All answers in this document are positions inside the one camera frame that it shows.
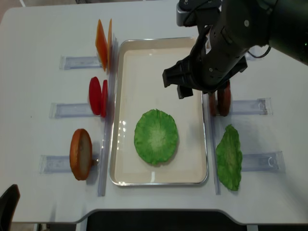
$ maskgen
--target cable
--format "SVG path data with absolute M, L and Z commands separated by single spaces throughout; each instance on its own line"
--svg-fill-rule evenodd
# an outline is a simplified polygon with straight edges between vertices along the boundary
M 187 26 L 186 21 L 188 20 L 188 18 L 191 16 L 191 14 L 193 12 L 195 12 L 199 7 L 203 6 L 204 4 L 208 3 L 209 1 L 211 1 L 211 0 L 206 0 L 206 1 L 202 2 L 201 4 L 197 5 L 196 7 L 194 7 L 191 11 L 189 11 L 188 15 L 184 19 L 183 26 Z
M 268 49 L 266 50 L 266 52 L 263 55 L 261 55 L 261 56 L 255 56 L 254 54 L 250 53 L 250 51 L 248 51 L 248 54 L 250 54 L 255 59 L 260 59 L 260 58 L 263 58 L 263 57 L 267 56 L 268 53 L 270 52 L 270 50 L 271 50 L 271 47 L 269 46 Z

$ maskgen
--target black floor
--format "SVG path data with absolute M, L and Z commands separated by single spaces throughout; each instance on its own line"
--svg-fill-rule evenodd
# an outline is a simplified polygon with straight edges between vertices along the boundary
M 104 211 L 88 217 L 87 231 L 246 231 L 220 212 Z M 258 226 L 259 231 L 308 231 L 303 225 Z

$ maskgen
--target tomato slice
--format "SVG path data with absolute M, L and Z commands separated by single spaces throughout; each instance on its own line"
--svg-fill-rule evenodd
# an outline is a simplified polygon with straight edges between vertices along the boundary
M 217 90 L 217 100 L 219 114 L 221 116 L 227 116 L 231 105 L 230 80 L 228 80 L 227 87 L 225 89 Z
M 105 34 L 104 34 L 102 22 L 101 22 L 100 19 L 98 20 L 98 24 L 97 24 L 95 46 L 96 46 L 98 55 L 101 59 L 103 69 L 104 69 L 104 71 L 106 71 L 107 54 L 108 54 L 107 42 L 106 42 L 106 37 L 105 37 Z
M 108 101 L 108 84 L 107 80 L 104 80 L 102 99 L 101 99 L 101 117 L 103 118 L 106 117 L 107 101 Z
M 89 85 L 89 101 L 93 114 L 97 116 L 101 113 L 101 95 L 100 82 L 97 77 L 93 77 Z
M 208 93 L 208 102 L 209 102 L 209 108 L 210 108 L 210 114 L 212 116 L 216 116 L 216 98 L 215 98 L 215 92 L 209 92 Z
M 111 68 L 111 47 L 112 47 L 112 19 L 109 22 L 109 31 L 108 31 L 108 45 L 107 45 L 107 63 L 108 63 L 108 71 L 110 72 Z

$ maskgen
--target red tomato slice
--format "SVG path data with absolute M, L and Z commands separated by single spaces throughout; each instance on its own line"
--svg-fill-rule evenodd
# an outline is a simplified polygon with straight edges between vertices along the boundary
M 210 113 L 212 116 L 216 116 L 216 99 L 215 99 L 215 92 L 208 93 L 208 101 L 209 101 L 209 108 Z
M 227 87 L 225 89 L 217 90 L 217 100 L 219 114 L 221 116 L 227 116 L 231 105 L 230 80 L 228 80 Z
M 106 117 L 107 101 L 108 101 L 108 84 L 107 80 L 104 80 L 102 99 L 101 99 L 101 117 L 103 118 Z
M 101 85 L 97 77 L 93 77 L 89 85 L 89 101 L 93 114 L 101 114 Z

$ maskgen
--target plastic holder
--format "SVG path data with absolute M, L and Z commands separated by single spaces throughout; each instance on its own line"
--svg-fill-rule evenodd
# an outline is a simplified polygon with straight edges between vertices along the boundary
M 87 57 L 61 56 L 60 66 L 59 66 L 60 70 L 101 68 L 101 67 L 102 65 L 97 56 L 87 56 Z
M 250 171 L 285 171 L 282 152 L 264 154 L 245 154 L 242 161 L 242 172 Z
M 93 114 L 88 103 L 52 103 L 49 118 L 74 118 L 74 117 L 92 117 Z
M 230 106 L 230 115 L 272 115 L 270 98 L 235 100 Z
M 97 169 L 97 164 L 99 163 L 98 155 L 92 156 L 92 161 L 95 165 L 92 166 L 91 171 Z M 67 173 L 72 172 L 69 156 L 56 156 L 56 155 L 41 155 L 39 161 L 39 173 Z
M 114 122 L 114 110 L 115 110 L 115 95 L 116 95 L 116 86 L 117 86 L 117 65 L 118 65 L 118 53 L 119 47 L 118 42 L 113 34 L 112 40 L 112 54 L 111 54 L 111 68 L 109 72 L 109 81 L 108 81 L 108 101 L 107 101 L 107 115 L 105 118 L 105 128 L 104 128 L 104 139 L 103 139 L 103 148 L 101 150 L 101 167 L 99 173 L 98 181 L 98 196 L 105 196 L 106 193 L 106 183 L 108 176 L 108 156 L 110 143 L 112 141 L 112 132 L 113 132 L 113 122 Z

